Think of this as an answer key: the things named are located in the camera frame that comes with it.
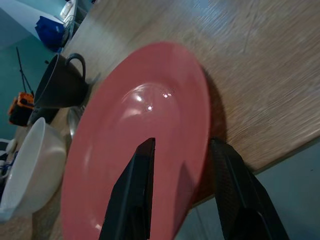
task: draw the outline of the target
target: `wooden table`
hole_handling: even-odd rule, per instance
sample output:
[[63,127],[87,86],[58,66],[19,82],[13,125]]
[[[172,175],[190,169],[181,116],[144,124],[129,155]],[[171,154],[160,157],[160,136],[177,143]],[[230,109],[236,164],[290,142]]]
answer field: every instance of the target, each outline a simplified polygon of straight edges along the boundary
[[[207,73],[211,134],[260,171],[320,133],[319,12],[312,0],[97,0],[63,55],[84,56],[92,96],[136,49],[183,44]],[[52,123],[63,134],[66,115]],[[195,203],[213,193],[207,161]]]

